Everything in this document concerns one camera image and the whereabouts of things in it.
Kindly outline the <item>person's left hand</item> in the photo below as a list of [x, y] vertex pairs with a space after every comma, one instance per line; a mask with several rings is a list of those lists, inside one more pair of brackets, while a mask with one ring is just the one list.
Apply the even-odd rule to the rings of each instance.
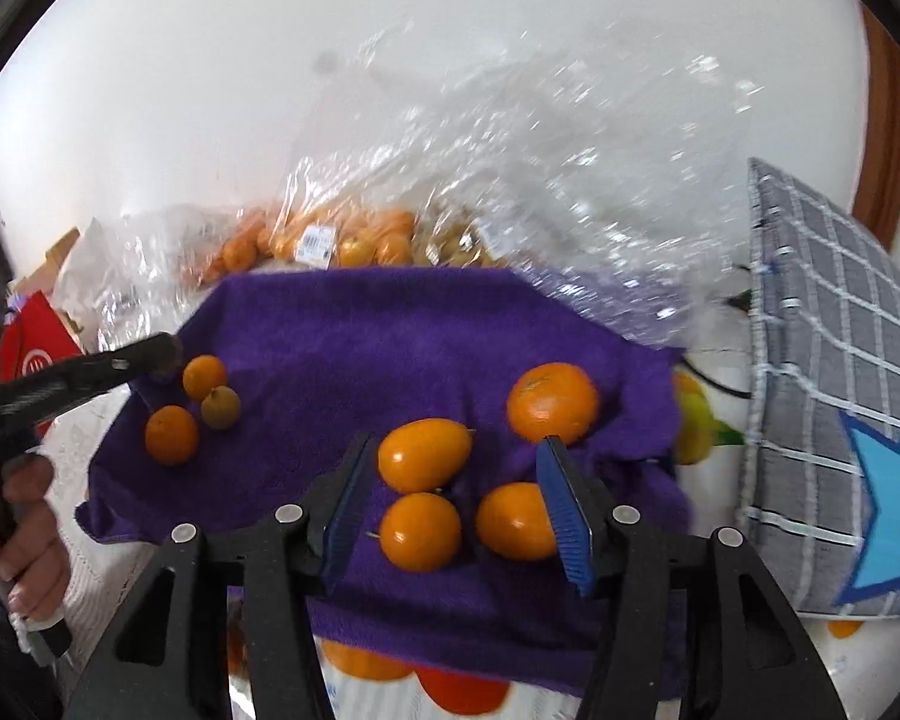
[[71, 578], [68, 550], [55, 511], [46, 500], [53, 483], [48, 458], [27, 454], [9, 465], [2, 494], [17, 512], [17, 530], [0, 544], [0, 592], [11, 613], [46, 622], [63, 608]]

